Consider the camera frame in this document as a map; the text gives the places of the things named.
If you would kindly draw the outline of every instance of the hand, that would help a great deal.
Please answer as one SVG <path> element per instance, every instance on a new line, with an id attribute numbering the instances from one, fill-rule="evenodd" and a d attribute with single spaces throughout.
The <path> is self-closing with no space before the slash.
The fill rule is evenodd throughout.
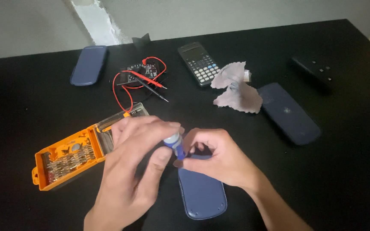
<path id="1" fill-rule="evenodd" d="M 239 149 L 238 145 L 223 129 L 192 129 L 184 138 L 186 152 L 194 153 L 195 147 L 208 146 L 212 157 L 207 160 L 185 158 L 184 169 L 203 173 L 231 186 L 257 190 L 267 181 L 264 174 Z"/>
<path id="2" fill-rule="evenodd" d="M 147 212 L 157 198 L 160 178 L 172 150 L 158 148 L 140 181 L 134 177 L 136 167 L 161 140 L 182 130 L 179 123 L 164 122 L 154 116 L 126 117 L 111 129 L 113 151 L 106 156 L 100 190 L 85 217 L 84 230 L 122 230 Z"/>

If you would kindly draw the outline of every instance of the orange tool case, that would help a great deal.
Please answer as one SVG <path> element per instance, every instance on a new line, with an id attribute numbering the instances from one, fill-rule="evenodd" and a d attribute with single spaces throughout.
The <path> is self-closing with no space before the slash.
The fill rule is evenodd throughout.
<path id="1" fill-rule="evenodd" d="M 34 185 L 39 185 L 40 191 L 51 190 L 104 161 L 113 150 L 111 125 L 127 116 L 148 115 L 139 103 L 130 113 L 122 111 L 40 150 L 35 154 L 36 167 L 32 170 Z"/>

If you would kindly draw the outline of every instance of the calculator keypad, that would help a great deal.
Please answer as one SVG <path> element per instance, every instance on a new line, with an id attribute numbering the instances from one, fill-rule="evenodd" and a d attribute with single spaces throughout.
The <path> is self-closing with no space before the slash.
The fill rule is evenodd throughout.
<path id="1" fill-rule="evenodd" d="M 200 83 L 212 81 L 218 75 L 218 66 L 209 55 L 205 55 L 201 60 L 188 61 L 188 64 Z"/>

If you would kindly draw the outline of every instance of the cloth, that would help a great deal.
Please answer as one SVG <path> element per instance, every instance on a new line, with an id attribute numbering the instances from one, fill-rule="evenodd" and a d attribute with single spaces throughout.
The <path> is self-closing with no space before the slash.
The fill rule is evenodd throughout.
<path id="1" fill-rule="evenodd" d="M 211 82 L 212 88 L 227 88 L 227 90 L 214 101 L 219 107 L 231 107 L 245 113 L 259 113 L 262 98 L 257 90 L 243 79 L 245 75 L 245 62 L 233 62 L 224 66 Z"/>

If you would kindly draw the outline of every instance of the black scientific calculator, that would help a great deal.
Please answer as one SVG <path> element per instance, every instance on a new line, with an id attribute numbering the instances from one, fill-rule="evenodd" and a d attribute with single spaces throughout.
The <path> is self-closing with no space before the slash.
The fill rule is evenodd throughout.
<path id="1" fill-rule="evenodd" d="M 213 58 L 198 42 L 178 48 L 178 52 L 192 72 L 199 86 L 209 85 L 220 70 Z"/>

